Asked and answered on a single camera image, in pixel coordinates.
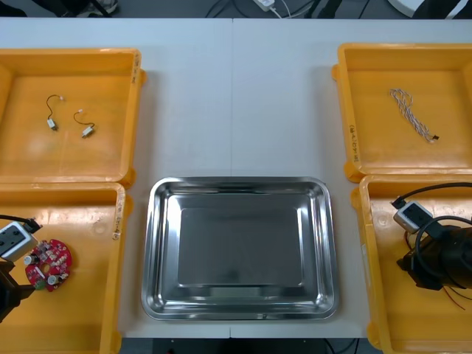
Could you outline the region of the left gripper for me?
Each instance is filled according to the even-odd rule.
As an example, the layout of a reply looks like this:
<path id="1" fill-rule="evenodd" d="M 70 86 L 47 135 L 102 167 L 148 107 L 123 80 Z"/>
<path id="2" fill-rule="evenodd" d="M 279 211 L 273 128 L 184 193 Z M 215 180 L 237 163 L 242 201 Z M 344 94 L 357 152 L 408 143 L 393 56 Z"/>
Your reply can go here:
<path id="1" fill-rule="evenodd" d="M 35 291 L 34 285 L 18 285 L 10 275 L 13 268 L 11 262 L 1 261 L 1 321 L 20 305 L 19 294 L 31 295 Z"/>

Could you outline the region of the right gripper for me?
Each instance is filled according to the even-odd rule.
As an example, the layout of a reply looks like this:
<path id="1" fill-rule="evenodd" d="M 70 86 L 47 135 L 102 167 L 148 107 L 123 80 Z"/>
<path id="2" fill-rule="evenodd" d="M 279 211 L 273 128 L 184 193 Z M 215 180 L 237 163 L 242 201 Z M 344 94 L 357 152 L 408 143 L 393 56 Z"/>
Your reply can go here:
<path id="1" fill-rule="evenodd" d="M 448 284 L 448 277 L 440 261 L 440 245 L 426 235 L 420 241 L 420 252 L 416 252 L 414 235 L 404 235 L 407 253 L 397 260 L 397 265 L 405 271 L 418 288 L 440 291 Z"/>

